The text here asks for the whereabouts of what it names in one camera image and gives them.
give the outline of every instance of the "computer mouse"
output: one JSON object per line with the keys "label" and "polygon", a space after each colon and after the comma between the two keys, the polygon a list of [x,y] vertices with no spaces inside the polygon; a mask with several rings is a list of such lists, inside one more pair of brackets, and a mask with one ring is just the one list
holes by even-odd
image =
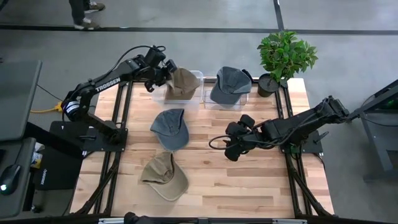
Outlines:
{"label": "computer mouse", "polygon": [[17,164],[5,168],[0,176],[0,194],[10,195],[14,193],[18,186],[20,171],[21,166]]}

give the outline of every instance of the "person's leg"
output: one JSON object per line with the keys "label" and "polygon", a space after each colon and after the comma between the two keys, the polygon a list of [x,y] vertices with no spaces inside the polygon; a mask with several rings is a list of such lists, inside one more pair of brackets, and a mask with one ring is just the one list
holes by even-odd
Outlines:
{"label": "person's leg", "polygon": [[98,24],[85,17],[85,4],[90,5],[90,0],[69,0],[69,4],[76,29],[93,30],[100,28]]}
{"label": "person's leg", "polygon": [[98,12],[105,9],[105,5],[94,0],[83,0],[85,13]]}
{"label": "person's leg", "polygon": [[80,25],[85,18],[83,0],[69,0],[69,4],[72,9],[73,22]]}

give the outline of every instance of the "black metal frame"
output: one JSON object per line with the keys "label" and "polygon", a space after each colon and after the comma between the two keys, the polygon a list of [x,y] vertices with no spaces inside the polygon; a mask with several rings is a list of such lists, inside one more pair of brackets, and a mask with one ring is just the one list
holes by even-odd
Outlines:
{"label": "black metal frame", "polygon": [[[396,141],[389,142],[388,139],[380,139],[382,132],[380,134],[376,133],[375,131],[371,131],[370,125],[371,122],[368,121],[369,118],[377,115],[382,114],[394,114],[398,115],[397,110],[384,110],[381,109],[382,105],[385,105],[387,102],[391,100],[396,100],[398,98],[398,80],[392,82],[388,86],[384,87],[383,89],[379,90],[377,93],[372,95],[374,97],[373,100],[369,102],[365,102],[360,108],[354,110],[351,114],[349,114],[348,121],[352,121],[355,118],[361,118],[364,130],[366,135],[368,136],[369,143],[375,148],[377,155],[379,156],[380,163],[382,165],[383,171],[380,171],[375,174],[367,174],[363,177],[364,181],[370,182],[375,180],[382,180],[382,179],[396,179],[398,178],[398,169],[394,168],[391,159],[389,157],[389,151],[393,151],[393,145],[395,145]],[[395,123],[395,121],[387,121],[384,123]],[[382,127],[378,126],[385,132],[396,132],[397,129],[392,127]],[[379,139],[379,142],[385,142],[384,146],[377,146],[376,140]]]}
{"label": "black metal frame", "polygon": [[[215,81],[216,81],[215,77],[205,79],[205,83],[214,83]],[[113,122],[116,122],[118,119],[121,96],[123,93],[124,86],[125,86],[125,84],[119,84],[119,86],[118,86],[118,92],[116,94],[116,101],[115,101],[113,117],[112,117]],[[126,121],[127,121],[128,112],[129,112],[129,105],[130,105],[131,93],[132,93],[132,88],[133,88],[133,82],[129,82],[127,84],[127,86],[128,86],[128,88],[127,88],[126,100],[125,100],[123,115],[122,115],[122,120],[121,120],[121,128],[126,128]],[[289,90],[288,90],[288,88],[283,88],[283,91],[284,91],[284,96],[285,96],[285,100],[286,100],[288,116],[293,116],[292,105],[291,105],[290,96],[289,96]],[[275,97],[276,97],[276,102],[277,102],[278,116],[279,116],[279,118],[284,118],[284,113],[283,113],[283,109],[282,109],[282,103],[281,103],[279,91],[277,91],[275,93]],[[329,213],[327,213],[326,211],[324,211],[322,209],[319,209],[320,204],[316,201],[315,197],[311,194],[311,191],[306,186],[305,174],[304,174],[303,163],[302,163],[301,157],[297,158],[297,167],[298,167],[298,171],[297,171],[297,170],[295,170],[295,168],[293,166],[290,153],[284,153],[284,154],[285,154],[285,160],[286,160],[286,164],[287,164],[287,173],[288,173],[288,177],[289,177],[290,192],[291,192],[291,196],[292,196],[292,203],[293,203],[295,218],[284,220],[284,219],[276,219],[276,218],[155,217],[155,218],[153,218],[154,221],[157,223],[185,222],[185,223],[197,223],[197,224],[210,224],[210,223],[258,223],[258,224],[260,224],[260,223],[293,223],[293,222],[322,223],[322,224],[329,224],[329,223],[330,224],[332,224],[332,223],[377,224],[377,223],[381,223],[381,222],[372,222],[372,221],[365,221],[365,220],[353,220],[353,219],[347,219],[347,218],[338,218],[334,215],[330,215]],[[116,186],[116,181],[117,181],[117,176],[118,176],[119,163],[120,163],[120,159],[121,159],[121,152],[115,152],[114,161],[112,163],[112,166],[108,170],[110,155],[111,155],[111,152],[105,152],[99,186],[93,192],[93,195],[90,197],[90,199],[76,213],[71,213],[70,215],[62,216],[62,217],[33,218],[33,219],[13,220],[13,221],[5,221],[5,222],[6,223],[23,223],[23,224],[26,224],[26,223],[40,223],[40,224],[51,223],[51,224],[53,224],[53,223],[71,223],[73,221],[73,223],[81,223],[82,224],[82,223],[98,223],[101,218],[110,218],[111,211],[112,211],[112,205],[113,205],[114,191],[115,191],[115,186]],[[103,190],[109,181],[111,181],[111,183],[110,183],[110,188],[109,188],[108,199],[106,202],[106,207],[105,207],[104,211],[102,213],[100,213]],[[305,199],[306,214],[303,214],[300,211],[295,181],[297,181],[298,185],[300,186],[300,188],[303,191],[303,196]],[[314,209],[317,211],[317,213],[319,213],[320,216],[312,215],[311,205],[314,206]],[[94,214],[88,214],[88,212],[91,210],[92,206],[95,206]]]}

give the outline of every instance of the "black cable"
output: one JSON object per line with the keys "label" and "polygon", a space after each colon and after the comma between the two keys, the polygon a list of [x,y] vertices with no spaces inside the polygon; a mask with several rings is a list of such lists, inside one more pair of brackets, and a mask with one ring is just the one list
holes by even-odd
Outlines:
{"label": "black cable", "polygon": [[230,138],[231,136],[230,135],[223,135],[223,136],[217,136],[217,137],[215,137],[215,138],[212,138],[212,139],[210,139],[210,141],[209,141],[209,146],[212,148],[212,149],[217,149],[217,150],[225,150],[225,149],[230,149],[230,148],[232,148],[232,147],[235,147],[235,146],[237,146],[238,144],[236,143],[236,144],[233,144],[232,146],[228,146],[228,147],[214,147],[214,146],[212,146],[211,145],[211,143],[214,141],[214,140],[216,140],[216,139],[219,139],[219,138]]}
{"label": "black cable", "polygon": [[361,107],[362,107],[363,105],[365,105],[366,102],[368,102],[368,100],[370,100],[370,99],[372,98],[372,96],[374,96],[374,95],[371,95],[371,96],[369,96],[368,98],[366,98],[366,100],[362,103]]}
{"label": "black cable", "polygon": [[370,123],[373,123],[373,124],[376,124],[376,125],[380,125],[380,126],[385,126],[385,127],[398,127],[398,124],[381,124],[381,123],[377,123],[377,122],[371,121],[371,120],[369,120],[369,119],[367,119],[367,118],[362,118],[362,119],[364,119],[364,120],[366,120],[366,121],[369,121]]}
{"label": "black cable", "polygon": [[319,158],[319,160],[321,160],[321,163],[322,163],[322,165],[323,165],[323,170],[326,170],[325,163],[323,162],[323,159],[322,159],[322,157],[321,157],[321,156],[319,156],[319,154],[318,154],[318,153],[314,153],[314,155],[315,155],[316,157],[318,157],[318,158]]}
{"label": "black cable", "polygon": [[245,142],[254,142],[254,143],[259,143],[259,144],[268,144],[271,146],[280,146],[283,143],[285,143],[289,137],[291,137],[291,135],[293,135],[293,133],[298,130],[298,128],[303,125],[306,121],[308,121],[309,119],[313,118],[315,115],[317,115],[316,113],[311,114],[310,116],[308,116],[307,118],[305,118],[304,120],[302,120],[293,130],[291,130],[291,132],[286,135],[286,137],[283,138],[283,140],[281,142],[275,143],[275,141],[272,142],[265,142],[265,141],[257,141],[257,140],[246,140]]}
{"label": "black cable", "polygon": [[60,98],[56,97],[54,94],[50,93],[48,90],[46,90],[45,88],[41,87],[39,84],[37,84],[37,86],[39,88],[41,88],[42,90],[44,90],[46,93],[50,94],[52,97],[54,97],[55,99],[59,100],[59,101],[63,101]]}
{"label": "black cable", "polygon": [[[116,68],[116,66],[118,66],[118,64],[119,64],[120,61],[124,58],[124,56],[126,56],[130,51],[135,50],[135,49],[139,49],[139,48],[149,48],[149,49],[154,49],[154,50],[159,50],[159,48],[162,48],[163,50],[159,50],[160,52],[163,52],[163,51],[166,50],[166,47],[165,47],[165,46],[151,47],[151,46],[148,46],[148,45],[140,45],[140,46],[132,47],[132,48],[130,48],[129,50],[127,50],[126,52],[124,52],[124,53],[122,54],[122,56],[120,56],[120,58],[118,59],[118,61],[113,65],[113,67],[112,67],[111,69],[109,69],[109,71],[107,71],[107,72],[105,73],[105,75],[103,75],[102,78],[100,78],[100,79],[97,80],[96,82],[100,82],[100,81],[104,80],[104,79]],[[86,88],[86,86],[82,86],[82,87],[80,87],[79,89],[75,90],[75,91],[71,94],[70,98],[73,99],[74,96],[75,96],[75,93],[76,93],[76,92],[79,92],[79,91],[80,91],[81,89],[83,89],[83,88]]]}
{"label": "black cable", "polygon": [[301,155],[302,155],[302,145],[300,145],[298,153],[290,153],[290,156],[292,156],[294,160],[301,159]]}
{"label": "black cable", "polygon": [[62,216],[64,216],[66,214],[66,212],[68,211],[68,208],[71,205],[72,201],[73,201],[73,194],[72,194],[72,196],[71,196],[71,198],[70,198],[70,200],[68,202],[68,205],[67,205],[66,209],[63,211]]}
{"label": "black cable", "polygon": [[94,151],[87,152],[84,159],[86,159],[89,155],[91,155]]}

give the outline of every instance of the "gray baseball cap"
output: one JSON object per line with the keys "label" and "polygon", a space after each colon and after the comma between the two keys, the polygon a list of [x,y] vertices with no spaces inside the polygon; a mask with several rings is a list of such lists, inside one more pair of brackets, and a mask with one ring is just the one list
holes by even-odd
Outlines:
{"label": "gray baseball cap", "polygon": [[151,159],[142,171],[141,181],[149,184],[162,198],[177,200],[188,189],[188,179],[171,152]]}
{"label": "gray baseball cap", "polygon": [[234,105],[241,95],[250,93],[251,79],[237,68],[222,67],[217,73],[217,82],[210,99],[222,105]]}
{"label": "gray baseball cap", "polygon": [[160,144],[168,151],[182,149],[189,142],[188,128],[183,116],[184,109],[165,110],[157,115],[150,127]]}

